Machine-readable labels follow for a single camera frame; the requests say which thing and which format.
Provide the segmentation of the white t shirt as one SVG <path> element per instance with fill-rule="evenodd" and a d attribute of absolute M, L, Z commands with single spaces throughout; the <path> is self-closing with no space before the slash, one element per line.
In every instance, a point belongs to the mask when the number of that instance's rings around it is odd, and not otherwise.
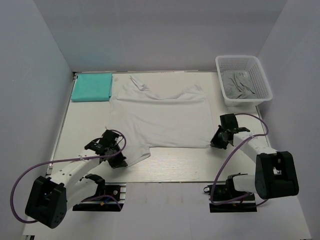
<path fill-rule="evenodd" d="M 215 127 L 208 97 L 198 84 L 164 97 L 131 77 L 109 103 L 106 128 L 124 135 L 122 154 L 129 167 L 150 157 L 151 148 L 210 147 Z"/>

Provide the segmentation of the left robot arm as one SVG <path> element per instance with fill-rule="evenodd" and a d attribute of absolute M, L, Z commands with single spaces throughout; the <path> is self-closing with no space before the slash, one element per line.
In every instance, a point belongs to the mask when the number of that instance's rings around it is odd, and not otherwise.
<path fill-rule="evenodd" d="M 114 202 L 121 208 L 113 192 L 106 191 L 103 177 L 90 171 L 107 162 L 113 168 L 126 167 L 123 150 L 126 137 L 118 130 L 107 129 L 91 140 L 81 154 L 49 177 L 39 176 L 32 185 L 25 214 L 54 229 L 74 206 L 94 201 Z"/>

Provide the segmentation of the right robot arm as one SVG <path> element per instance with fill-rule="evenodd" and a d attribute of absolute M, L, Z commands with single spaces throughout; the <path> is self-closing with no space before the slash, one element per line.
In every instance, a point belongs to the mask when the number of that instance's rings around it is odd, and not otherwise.
<path fill-rule="evenodd" d="M 254 194 L 265 201 L 298 195 L 300 188 L 293 155 L 288 151 L 278 151 L 260 141 L 260 137 L 266 137 L 268 134 L 268 129 L 265 133 L 253 134 L 248 128 L 240 127 L 236 113 L 220 116 L 220 125 L 210 145 L 224 150 L 231 145 L 234 149 L 219 169 L 209 191 L 212 204 L 228 204 Z M 215 200 L 218 179 L 238 150 L 254 162 L 255 173 L 253 175 L 237 173 L 228 176 L 225 181 L 225 192 L 230 199 Z"/>

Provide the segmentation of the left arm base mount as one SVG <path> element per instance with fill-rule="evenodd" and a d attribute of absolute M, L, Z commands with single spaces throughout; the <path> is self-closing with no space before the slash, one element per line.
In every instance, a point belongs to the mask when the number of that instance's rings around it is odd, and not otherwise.
<path fill-rule="evenodd" d="M 126 183 L 106 183 L 89 200 L 72 208 L 74 212 L 120 212 L 126 199 Z"/>

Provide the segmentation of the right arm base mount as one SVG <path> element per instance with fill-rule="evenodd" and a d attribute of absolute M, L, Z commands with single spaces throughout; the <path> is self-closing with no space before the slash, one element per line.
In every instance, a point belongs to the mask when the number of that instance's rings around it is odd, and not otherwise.
<path fill-rule="evenodd" d="M 218 182 L 213 193 L 214 205 L 209 200 L 210 213 L 255 213 L 256 198 L 253 194 L 243 197 L 245 192 L 230 191 L 223 182 Z"/>

